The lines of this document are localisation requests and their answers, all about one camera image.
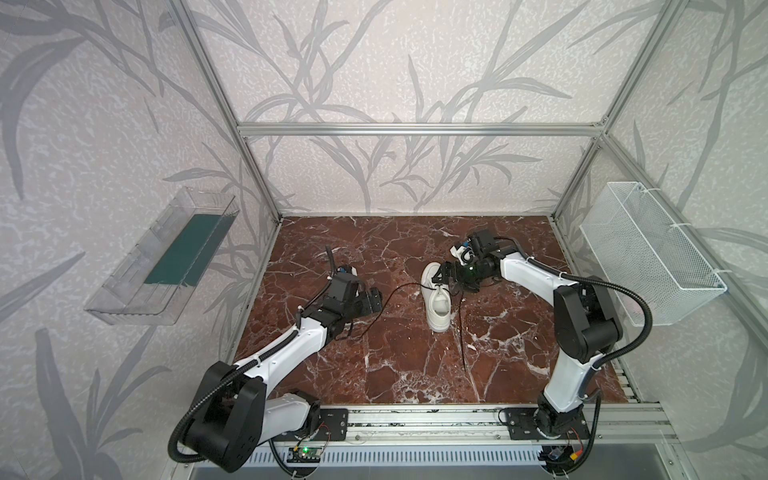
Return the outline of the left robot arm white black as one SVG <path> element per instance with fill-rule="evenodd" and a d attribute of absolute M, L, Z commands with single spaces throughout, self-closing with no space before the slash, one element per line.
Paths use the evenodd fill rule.
<path fill-rule="evenodd" d="M 354 267 L 332 263 L 324 287 L 277 339 L 233 364 L 218 361 L 206 370 L 170 434 L 168 457 L 178 464 L 209 461 L 232 473 L 281 434 L 313 433 L 318 400 L 300 392 L 273 397 L 273 390 L 355 320 L 382 310 L 378 288 L 367 287 Z"/>

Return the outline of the aluminium frame crossbar back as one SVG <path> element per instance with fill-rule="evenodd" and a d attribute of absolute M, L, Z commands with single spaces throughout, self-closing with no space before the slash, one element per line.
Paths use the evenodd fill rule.
<path fill-rule="evenodd" d="M 590 123 L 256 123 L 237 127 L 242 137 L 262 136 L 578 136 L 602 130 Z"/>

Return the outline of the black shoelace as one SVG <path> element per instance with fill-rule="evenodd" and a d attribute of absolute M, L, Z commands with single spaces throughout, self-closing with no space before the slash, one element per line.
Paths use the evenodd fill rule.
<path fill-rule="evenodd" d="M 396 287 L 383 284 L 381 288 L 382 310 L 354 320 L 339 339 L 320 352 L 318 360 L 338 376 L 368 381 L 378 377 L 390 382 L 463 377 L 463 347 L 450 302 L 443 303 L 448 327 L 438 332 L 427 321 L 425 301 L 432 290 L 422 289 L 414 281 Z"/>

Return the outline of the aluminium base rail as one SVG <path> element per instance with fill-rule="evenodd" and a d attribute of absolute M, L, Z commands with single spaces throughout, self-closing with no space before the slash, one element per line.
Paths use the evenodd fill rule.
<path fill-rule="evenodd" d="M 385 445 L 556 445 L 571 440 L 511 440 L 497 420 L 504 408 L 495 404 L 345 405 L 349 426 L 345 441 L 334 446 Z M 595 406 L 583 408 L 592 426 Z M 658 403 L 604 403 L 594 434 L 598 444 L 676 444 L 679 438 L 663 407 Z"/>

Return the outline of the clear plastic wall bin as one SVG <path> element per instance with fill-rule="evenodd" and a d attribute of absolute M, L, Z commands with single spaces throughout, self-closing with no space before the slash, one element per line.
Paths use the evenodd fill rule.
<path fill-rule="evenodd" d="M 175 324 L 239 213 L 233 194 L 181 188 L 84 310 L 112 326 Z"/>

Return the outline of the aluminium frame post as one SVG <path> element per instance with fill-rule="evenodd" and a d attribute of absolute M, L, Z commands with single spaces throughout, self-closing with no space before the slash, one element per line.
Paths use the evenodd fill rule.
<path fill-rule="evenodd" d="M 587 173 L 590 164 L 598 153 L 600 142 L 607 137 L 627 106 L 632 94 L 639 86 L 648 70 L 654 56 L 661 51 L 663 45 L 679 21 L 684 9 L 689 4 L 683 0 L 665 1 L 660 9 L 647 39 L 644 41 L 638 55 L 625 76 L 617 94 L 609 105 L 606 114 L 598 124 L 598 132 L 591 137 L 588 148 L 582 155 L 577 169 L 570 178 L 563 195 L 560 197 L 550 219 L 556 221 L 565 211 L 568 202 L 573 198 L 579 183 Z"/>
<path fill-rule="evenodd" d="M 181 0 L 170 0 L 168 1 L 168 5 L 170 14 L 181 30 L 185 42 L 191 51 L 192 57 L 195 60 L 224 120 L 225 130 L 234 141 L 235 149 L 245 161 L 251 177 L 255 181 L 260 194 L 266 202 L 272 219 L 276 223 L 280 223 L 282 215 L 249 146 L 239 133 L 238 121 L 232 107 L 229 105 L 214 65 L 206 52 L 202 37 L 196 28 L 192 11 L 186 3 Z"/>

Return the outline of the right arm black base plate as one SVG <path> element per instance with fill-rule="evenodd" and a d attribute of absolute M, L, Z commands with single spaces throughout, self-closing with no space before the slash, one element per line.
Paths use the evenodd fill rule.
<path fill-rule="evenodd" d="M 550 412 L 538 407 L 506 407 L 497 412 L 511 440 L 590 439 L 590 429 L 581 408 L 572 412 Z"/>

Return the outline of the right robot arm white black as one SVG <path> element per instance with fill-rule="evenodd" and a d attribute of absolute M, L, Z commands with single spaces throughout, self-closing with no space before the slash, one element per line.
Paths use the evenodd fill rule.
<path fill-rule="evenodd" d="M 513 238 L 480 230 L 456 244 L 451 255 L 451 260 L 432 262 L 422 272 L 422 295 L 433 330 L 443 331 L 448 325 L 452 290 L 477 292 L 490 278 L 521 286 L 552 306 L 559 353 L 533 417 L 535 428 L 545 438 L 556 439 L 569 431 L 580 418 L 595 374 L 638 348 L 651 333 L 653 314 L 639 294 L 599 277 L 559 271 L 526 254 Z M 623 337 L 623 328 L 613 293 L 631 299 L 643 315 L 640 333 L 622 348 L 615 346 Z"/>

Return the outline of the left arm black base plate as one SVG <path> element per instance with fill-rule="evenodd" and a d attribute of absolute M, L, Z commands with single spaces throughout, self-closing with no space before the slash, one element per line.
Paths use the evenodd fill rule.
<path fill-rule="evenodd" d="M 302 428 L 295 434 L 298 439 L 345 441 L 349 426 L 347 408 L 311 409 Z"/>

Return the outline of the aluminium frame post back right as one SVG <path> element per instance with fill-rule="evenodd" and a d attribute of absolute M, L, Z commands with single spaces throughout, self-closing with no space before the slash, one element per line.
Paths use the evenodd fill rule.
<path fill-rule="evenodd" d="M 609 105 L 606 114 L 598 124 L 598 132 L 591 137 L 588 148 L 582 155 L 577 169 L 570 178 L 563 195 L 560 197 L 550 219 L 556 221 L 565 211 L 568 202 L 573 198 L 579 183 L 587 173 L 590 164 L 598 153 L 600 142 L 607 137 L 627 106 L 632 94 L 639 86 L 648 70 L 654 56 L 661 51 L 663 45 L 679 21 L 684 9 L 689 4 L 683 0 L 665 1 L 660 9 L 647 39 L 644 41 L 638 55 L 625 76 L 617 94 Z"/>

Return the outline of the aluminium frame post back left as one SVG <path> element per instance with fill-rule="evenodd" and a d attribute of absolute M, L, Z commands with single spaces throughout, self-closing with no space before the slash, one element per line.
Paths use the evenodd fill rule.
<path fill-rule="evenodd" d="M 185 42 L 191 51 L 192 57 L 195 60 L 224 120 L 225 130 L 234 141 L 235 149 L 245 161 L 251 177 L 255 181 L 260 194 L 266 202 L 272 219 L 276 223 L 280 223 L 282 215 L 249 146 L 239 133 L 238 121 L 232 107 L 229 105 L 214 65 L 206 52 L 202 37 L 196 28 L 192 11 L 186 3 L 181 0 L 170 0 L 168 1 L 168 5 L 170 14 L 181 30 Z"/>

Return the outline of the white sneaker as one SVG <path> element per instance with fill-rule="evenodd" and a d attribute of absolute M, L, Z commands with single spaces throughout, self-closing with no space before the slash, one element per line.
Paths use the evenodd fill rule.
<path fill-rule="evenodd" d="M 421 275 L 421 294 L 425 304 L 426 320 L 429 328 L 437 333 L 445 332 L 451 323 L 451 296 L 444 284 L 433 281 L 441 264 L 429 263 Z"/>

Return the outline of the left green circuit board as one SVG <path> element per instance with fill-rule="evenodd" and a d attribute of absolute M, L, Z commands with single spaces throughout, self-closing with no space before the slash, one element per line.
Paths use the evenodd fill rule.
<path fill-rule="evenodd" d="M 285 460 L 289 465 L 319 464 L 324 453 L 324 447 L 294 446 L 287 450 Z"/>

